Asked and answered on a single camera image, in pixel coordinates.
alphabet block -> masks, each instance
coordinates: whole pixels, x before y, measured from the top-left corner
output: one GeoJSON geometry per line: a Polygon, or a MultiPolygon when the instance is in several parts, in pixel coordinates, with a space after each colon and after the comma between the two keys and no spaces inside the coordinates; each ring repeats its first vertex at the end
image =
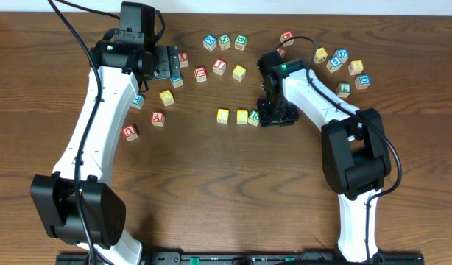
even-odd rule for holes
{"type": "Polygon", "coordinates": [[[188,56],[186,52],[179,52],[180,67],[188,67],[188,56]]]}
{"type": "MultiPolygon", "coordinates": [[[[284,42],[285,40],[290,39],[291,37],[293,37],[292,32],[285,32],[285,33],[283,33],[283,34],[280,36],[280,42],[282,43],[282,42],[284,42]]],[[[290,45],[292,45],[292,44],[293,44],[293,40],[287,41],[285,44],[283,44],[283,47],[288,47],[288,46],[290,46],[290,45]]]]}
{"type": "Polygon", "coordinates": [[[131,107],[137,108],[140,110],[144,105],[144,97],[142,95],[137,95],[133,103],[131,103],[131,107]]]}
{"type": "Polygon", "coordinates": [[[138,136],[138,133],[136,132],[134,126],[128,125],[125,128],[123,128],[121,130],[123,132],[124,137],[128,140],[128,141],[132,141],[134,139],[136,139],[138,136]]]}
{"type": "Polygon", "coordinates": [[[153,112],[151,122],[154,126],[164,126],[165,118],[164,113],[153,112]]]}
{"type": "Polygon", "coordinates": [[[238,110],[238,124],[247,124],[247,110],[238,110]]]}
{"type": "Polygon", "coordinates": [[[166,107],[174,104],[174,97],[172,96],[172,93],[170,93],[170,90],[159,93],[159,96],[166,107]]]}
{"type": "Polygon", "coordinates": [[[205,67],[199,67],[195,69],[195,78],[197,78],[197,82],[206,81],[206,69],[205,67]]]}
{"type": "Polygon", "coordinates": [[[213,72],[223,75],[226,71],[226,62],[221,59],[216,59],[216,62],[213,64],[213,72]]]}
{"type": "Polygon", "coordinates": [[[178,88],[183,85],[183,79],[182,77],[171,77],[170,82],[174,86],[174,88],[178,88]]]}
{"type": "Polygon", "coordinates": [[[349,64],[349,74],[360,74],[364,70],[364,64],[360,60],[354,60],[349,64]]]}
{"type": "Polygon", "coordinates": [[[244,51],[244,49],[246,49],[246,45],[247,45],[247,37],[244,35],[238,35],[238,37],[236,38],[236,41],[234,42],[234,48],[244,51]]]}
{"type": "Polygon", "coordinates": [[[347,59],[349,59],[349,52],[347,49],[338,49],[336,50],[336,53],[334,53],[334,57],[339,58],[342,63],[347,62],[347,59]]]}
{"type": "Polygon", "coordinates": [[[224,34],[219,37],[219,47],[222,50],[229,49],[231,47],[231,39],[228,35],[224,34]]]}
{"type": "Polygon", "coordinates": [[[284,48],[278,48],[277,52],[282,58],[285,57],[286,50],[284,48]]]}
{"type": "Polygon", "coordinates": [[[347,98],[350,95],[350,84],[349,83],[340,83],[337,86],[337,96],[341,98],[347,98]]]}
{"type": "Polygon", "coordinates": [[[233,78],[241,82],[246,76],[246,68],[237,65],[233,70],[233,78]]]}
{"type": "Polygon", "coordinates": [[[370,76],[368,74],[361,74],[356,78],[356,88],[357,89],[367,89],[372,83],[370,76]]]}
{"type": "Polygon", "coordinates": [[[218,109],[218,116],[216,117],[216,121],[218,123],[227,124],[228,117],[229,117],[229,110],[218,109]]]}
{"type": "Polygon", "coordinates": [[[217,43],[216,38],[212,34],[208,34],[203,40],[203,47],[211,52],[216,48],[217,43]]]}
{"type": "Polygon", "coordinates": [[[249,122],[250,124],[252,124],[254,126],[257,126],[260,121],[261,120],[259,118],[258,111],[257,110],[251,111],[247,122],[249,122]]]}
{"type": "Polygon", "coordinates": [[[319,48],[316,50],[316,55],[314,55],[314,63],[318,64],[318,63],[322,63],[326,60],[326,58],[328,57],[328,53],[326,52],[326,50],[324,48],[319,48]]]}
{"type": "Polygon", "coordinates": [[[329,59],[328,64],[326,65],[326,68],[331,72],[335,72],[337,70],[339,70],[342,66],[342,62],[341,60],[339,60],[339,58],[337,57],[332,57],[331,59],[329,59]]]}

letter cube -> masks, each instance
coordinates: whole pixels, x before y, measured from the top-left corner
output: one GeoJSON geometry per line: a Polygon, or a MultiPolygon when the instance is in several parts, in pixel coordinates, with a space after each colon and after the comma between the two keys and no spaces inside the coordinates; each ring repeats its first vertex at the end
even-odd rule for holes
{"type": "Polygon", "coordinates": [[[213,72],[223,75],[226,71],[226,62],[221,59],[216,59],[216,62],[213,64],[213,72]]]}
{"type": "Polygon", "coordinates": [[[206,81],[206,69],[205,67],[199,67],[195,69],[195,78],[197,78],[197,82],[206,81]]]}
{"type": "Polygon", "coordinates": [[[361,74],[356,78],[356,88],[366,89],[372,83],[368,74],[361,74]]]}
{"type": "Polygon", "coordinates": [[[324,48],[319,48],[316,50],[316,55],[314,55],[314,63],[318,64],[318,63],[322,63],[326,60],[326,58],[328,57],[328,53],[326,52],[326,50],[324,48]]]}
{"type": "Polygon", "coordinates": [[[203,40],[203,47],[211,52],[216,48],[217,43],[216,38],[212,34],[208,34],[203,40]]]}
{"type": "Polygon", "coordinates": [[[136,132],[136,129],[134,128],[134,126],[132,124],[121,129],[121,131],[123,132],[124,137],[128,141],[132,141],[138,137],[138,133],[136,132]]]}
{"type": "Polygon", "coordinates": [[[251,111],[247,122],[249,122],[250,124],[252,124],[254,126],[257,126],[260,121],[261,120],[259,118],[258,111],[257,110],[251,111]]]}
{"type": "Polygon", "coordinates": [[[326,68],[331,72],[335,72],[337,70],[339,70],[342,66],[342,62],[341,60],[339,60],[339,58],[337,57],[332,57],[331,59],[329,59],[328,64],[326,65],[326,68]]]}
{"type": "Polygon", "coordinates": [[[179,52],[180,67],[188,67],[188,56],[186,52],[179,52]]]}
{"type": "Polygon", "coordinates": [[[282,58],[285,57],[286,50],[284,48],[278,48],[277,52],[282,58]]]}
{"type": "Polygon", "coordinates": [[[340,83],[337,86],[337,96],[341,98],[347,98],[350,95],[350,84],[340,83]]]}
{"type": "Polygon", "coordinates": [[[236,41],[234,41],[234,48],[244,51],[244,49],[246,49],[246,45],[247,45],[247,37],[244,35],[238,35],[238,37],[236,38],[236,41]]]}
{"type": "Polygon", "coordinates": [[[229,117],[229,110],[218,109],[218,116],[216,117],[216,120],[218,121],[218,123],[227,124],[228,117],[229,117]]]}
{"type": "Polygon", "coordinates": [[[166,107],[174,104],[174,97],[172,96],[172,93],[170,93],[170,90],[159,93],[159,96],[166,107]]]}
{"type": "Polygon", "coordinates": [[[165,118],[164,113],[153,112],[151,122],[154,126],[164,126],[165,118]]]}
{"type": "MultiPolygon", "coordinates": [[[[293,37],[292,32],[285,32],[285,33],[283,33],[283,34],[280,36],[280,42],[282,43],[282,42],[284,42],[285,40],[290,39],[291,37],[293,37]]],[[[292,45],[292,44],[293,44],[293,40],[287,41],[285,44],[283,44],[283,47],[288,47],[288,46],[290,46],[290,45],[292,45]]]]}
{"type": "Polygon", "coordinates": [[[360,74],[364,70],[364,64],[360,60],[351,61],[349,64],[349,74],[360,74]]]}
{"type": "Polygon", "coordinates": [[[231,39],[227,34],[219,37],[219,47],[222,50],[229,49],[231,47],[231,39]]]}
{"type": "Polygon", "coordinates": [[[238,110],[238,124],[247,124],[247,110],[238,110]]]}
{"type": "Polygon", "coordinates": [[[170,82],[174,86],[174,88],[178,88],[183,85],[183,79],[182,77],[171,77],[170,82]]]}
{"type": "Polygon", "coordinates": [[[233,70],[233,78],[241,82],[246,76],[246,68],[237,65],[233,70]]]}
{"type": "Polygon", "coordinates": [[[131,103],[131,107],[141,109],[144,105],[144,97],[142,95],[137,95],[135,97],[135,100],[133,100],[133,103],[131,103]]]}
{"type": "Polygon", "coordinates": [[[349,59],[349,53],[347,49],[338,49],[336,50],[336,53],[334,53],[334,57],[338,57],[342,63],[345,63],[347,62],[347,59],[349,59]]]}

yellow block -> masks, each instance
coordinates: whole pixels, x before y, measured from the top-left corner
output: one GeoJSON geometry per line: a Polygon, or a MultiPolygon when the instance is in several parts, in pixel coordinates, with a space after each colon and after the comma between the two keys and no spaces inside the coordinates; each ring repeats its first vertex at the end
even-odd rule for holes
{"type": "Polygon", "coordinates": [[[248,116],[247,110],[238,110],[238,124],[247,124],[248,116]]]}
{"type": "Polygon", "coordinates": [[[328,57],[328,53],[324,48],[319,48],[316,50],[316,55],[314,55],[314,63],[322,63],[328,57]]]}
{"type": "Polygon", "coordinates": [[[216,117],[216,120],[219,123],[227,123],[227,118],[229,117],[229,110],[225,109],[218,109],[218,116],[216,117]]]}
{"type": "Polygon", "coordinates": [[[233,70],[233,78],[241,82],[246,76],[246,68],[237,65],[233,70]]]}
{"type": "Polygon", "coordinates": [[[172,93],[170,93],[170,90],[159,93],[159,96],[166,107],[174,104],[174,97],[172,96],[172,93]]]}
{"type": "Polygon", "coordinates": [[[349,64],[349,74],[360,74],[364,70],[364,64],[360,60],[354,60],[349,64]]]}

green block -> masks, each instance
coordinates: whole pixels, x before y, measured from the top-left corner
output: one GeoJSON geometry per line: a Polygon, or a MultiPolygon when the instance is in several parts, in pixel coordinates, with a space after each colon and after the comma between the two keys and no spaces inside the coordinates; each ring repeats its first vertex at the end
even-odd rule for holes
{"type": "Polygon", "coordinates": [[[231,42],[231,39],[229,38],[228,35],[224,34],[223,36],[219,37],[219,41],[221,41],[221,43],[225,44],[225,43],[231,42]]]}
{"type": "Polygon", "coordinates": [[[191,257],[190,258],[190,265],[199,265],[199,258],[191,257]]]}
{"type": "Polygon", "coordinates": [[[245,45],[247,43],[247,37],[244,35],[238,35],[238,37],[236,38],[236,42],[245,45]]]}
{"type": "Polygon", "coordinates": [[[350,93],[350,84],[349,83],[340,83],[339,84],[339,92],[350,93]]]}
{"type": "Polygon", "coordinates": [[[259,118],[259,115],[258,115],[258,111],[257,110],[251,111],[250,115],[249,115],[249,119],[251,119],[253,121],[256,121],[256,122],[259,122],[260,118],[259,118]]]}

wooden table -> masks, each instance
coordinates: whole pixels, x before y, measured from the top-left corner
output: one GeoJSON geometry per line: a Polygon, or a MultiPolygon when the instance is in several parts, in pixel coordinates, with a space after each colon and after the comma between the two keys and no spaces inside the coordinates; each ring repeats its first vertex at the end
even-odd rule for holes
{"type": "MultiPolygon", "coordinates": [[[[92,47],[117,21],[67,14],[92,47]]],[[[113,189],[127,205],[126,228],[140,241],[186,252],[291,252],[332,249],[339,207],[321,169],[319,130],[306,118],[292,127],[236,125],[236,111],[264,98],[255,66],[287,30],[308,35],[328,53],[345,47],[363,60],[372,85],[349,103],[374,107],[403,161],[403,182],[378,203],[376,238],[385,251],[419,251],[427,264],[452,264],[452,18],[346,15],[165,14],[161,44],[187,51],[185,85],[153,82],[141,111],[130,110],[140,138],[120,137],[113,189]],[[249,37],[244,52],[209,52],[208,34],[249,37]],[[227,61],[224,76],[211,70],[227,61]],[[235,65],[247,69],[242,82],[235,65]],[[193,69],[205,66],[197,84],[193,69]],[[170,89],[175,104],[158,96],[170,89]],[[216,123],[219,107],[229,125],[216,123]],[[166,113],[153,127],[154,110],[166,113]]],[[[296,40],[286,59],[310,56],[296,40]]],[[[319,78],[332,90],[353,82],[345,63],[319,78]]],[[[51,174],[80,114],[88,61],[54,13],[0,13],[0,264],[53,264],[79,249],[48,238],[29,196],[35,174],[51,174]]],[[[386,178],[385,188],[395,180],[386,178]]]]}

